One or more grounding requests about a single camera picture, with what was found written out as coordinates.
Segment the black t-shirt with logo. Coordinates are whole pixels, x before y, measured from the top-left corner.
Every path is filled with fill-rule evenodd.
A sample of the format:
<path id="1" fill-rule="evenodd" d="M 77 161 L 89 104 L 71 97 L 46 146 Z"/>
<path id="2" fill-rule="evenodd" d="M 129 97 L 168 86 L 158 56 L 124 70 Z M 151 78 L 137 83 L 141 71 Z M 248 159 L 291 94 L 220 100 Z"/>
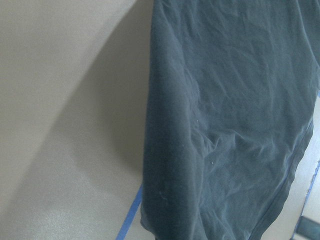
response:
<path id="1" fill-rule="evenodd" d="M 156 0 L 141 224 L 157 240 L 259 240 L 313 134 L 317 0 Z"/>

